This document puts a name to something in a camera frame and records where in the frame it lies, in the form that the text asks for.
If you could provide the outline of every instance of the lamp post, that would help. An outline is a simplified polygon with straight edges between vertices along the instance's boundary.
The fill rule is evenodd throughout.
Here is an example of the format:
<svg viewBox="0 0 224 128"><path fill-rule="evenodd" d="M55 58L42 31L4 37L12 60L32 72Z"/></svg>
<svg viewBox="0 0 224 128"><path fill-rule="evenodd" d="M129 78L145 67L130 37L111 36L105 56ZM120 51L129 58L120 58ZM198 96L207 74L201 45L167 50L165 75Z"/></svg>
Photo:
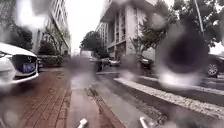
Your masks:
<svg viewBox="0 0 224 128"><path fill-rule="evenodd" d="M197 10L197 13L198 13L198 19L199 19L199 23L200 23L201 32L204 33L204 27L203 27L203 23L202 23L202 19L201 19L201 13L200 13L200 10L199 10L199 7L198 7L197 0L194 0L194 4L196 6L196 10Z"/></svg>

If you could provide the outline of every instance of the street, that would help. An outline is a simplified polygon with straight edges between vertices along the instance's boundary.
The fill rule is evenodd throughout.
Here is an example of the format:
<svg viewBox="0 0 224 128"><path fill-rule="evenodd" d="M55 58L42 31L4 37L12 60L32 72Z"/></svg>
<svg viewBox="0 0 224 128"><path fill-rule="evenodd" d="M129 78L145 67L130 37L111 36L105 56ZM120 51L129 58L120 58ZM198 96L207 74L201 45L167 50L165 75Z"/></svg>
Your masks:
<svg viewBox="0 0 224 128"><path fill-rule="evenodd" d="M211 128L224 119L221 78L208 79L192 90L173 91L160 86L155 77L128 79L121 71L107 68L90 83L81 79L86 75L75 76L70 83L64 69L45 70L38 79L4 95L1 110L18 115L18 122L12 122L18 128L73 128L83 118L89 128L142 128L140 117L153 127L175 122Z"/></svg>

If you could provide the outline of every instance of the brick sidewalk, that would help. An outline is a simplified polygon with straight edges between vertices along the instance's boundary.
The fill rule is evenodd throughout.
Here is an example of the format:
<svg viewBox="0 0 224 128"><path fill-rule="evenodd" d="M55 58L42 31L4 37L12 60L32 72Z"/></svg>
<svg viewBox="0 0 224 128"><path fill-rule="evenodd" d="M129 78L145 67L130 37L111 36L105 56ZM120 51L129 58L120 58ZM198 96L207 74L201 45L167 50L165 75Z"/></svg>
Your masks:
<svg viewBox="0 0 224 128"><path fill-rule="evenodd" d="M65 128L70 102L69 86L60 73L42 73L31 92L18 97L18 128Z"/></svg>

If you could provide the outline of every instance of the tree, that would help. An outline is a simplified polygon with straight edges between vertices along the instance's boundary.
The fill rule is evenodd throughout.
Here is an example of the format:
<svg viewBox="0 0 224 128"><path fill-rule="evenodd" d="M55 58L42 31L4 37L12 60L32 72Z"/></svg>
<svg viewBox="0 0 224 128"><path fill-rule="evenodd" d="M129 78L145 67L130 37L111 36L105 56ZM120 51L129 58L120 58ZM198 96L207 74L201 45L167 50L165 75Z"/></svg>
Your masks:
<svg viewBox="0 0 224 128"><path fill-rule="evenodd" d="M16 31L10 32L9 39L6 43L21 47L26 50L32 49L32 32L26 28L17 26Z"/></svg>
<svg viewBox="0 0 224 128"><path fill-rule="evenodd" d="M88 49L96 52L101 58L109 57L106 49L102 46L102 40L98 32L90 31L86 34L80 45L81 49Z"/></svg>
<svg viewBox="0 0 224 128"><path fill-rule="evenodd" d="M60 31L56 27L51 29L47 28L45 34L49 35L53 40L54 47L59 53L61 53L63 43L66 43L71 38L67 29Z"/></svg>
<svg viewBox="0 0 224 128"><path fill-rule="evenodd" d="M176 0L173 6L178 12L178 17L186 21L204 36L205 41L210 47L215 46L215 42L221 41L220 18L221 12L217 10L217 0L197 0L199 11L201 13L203 31L200 30L199 18L194 0L184 1Z"/></svg>
<svg viewBox="0 0 224 128"><path fill-rule="evenodd" d="M56 51L52 43L42 41L39 54L40 55L55 55Z"/></svg>
<svg viewBox="0 0 224 128"><path fill-rule="evenodd" d="M155 12L153 15L162 18L164 25L160 28L154 28L152 20L146 18L143 23L140 23L141 35L131 39L131 43L137 55L142 55L144 51L149 48L156 48L157 45L163 40L167 34L169 24L174 23L177 20L175 11L168 9L168 6L164 1L159 0L155 5Z"/></svg>

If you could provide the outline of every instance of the parked car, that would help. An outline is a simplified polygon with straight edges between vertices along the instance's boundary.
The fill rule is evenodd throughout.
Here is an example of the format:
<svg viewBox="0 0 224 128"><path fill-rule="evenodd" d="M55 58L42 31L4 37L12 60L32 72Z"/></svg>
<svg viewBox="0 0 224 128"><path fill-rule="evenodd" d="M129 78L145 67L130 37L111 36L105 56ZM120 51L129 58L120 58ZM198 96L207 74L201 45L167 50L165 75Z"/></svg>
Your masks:
<svg viewBox="0 0 224 128"><path fill-rule="evenodd" d="M120 66L120 64L121 64L121 62L119 60L115 60L115 59L109 60L110 67L118 67L118 66Z"/></svg>
<svg viewBox="0 0 224 128"><path fill-rule="evenodd" d="M0 43L0 85L19 84L38 77L37 56L25 49Z"/></svg>
<svg viewBox="0 0 224 128"><path fill-rule="evenodd" d="M88 59L96 72L102 71L102 61L95 52L90 50L81 50L80 56Z"/></svg>
<svg viewBox="0 0 224 128"><path fill-rule="evenodd" d="M207 76L217 78L220 72L224 72L224 57L210 54L206 69Z"/></svg>
<svg viewBox="0 0 224 128"><path fill-rule="evenodd" d="M141 68L146 68L146 69L149 69L149 70L152 69L152 66L153 66L153 61L152 60L147 59L145 57L141 57L139 62L140 62Z"/></svg>
<svg viewBox="0 0 224 128"><path fill-rule="evenodd" d="M110 65L110 58L103 58L103 59L101 59L101 61L102 61L103 66Z"/></svg>

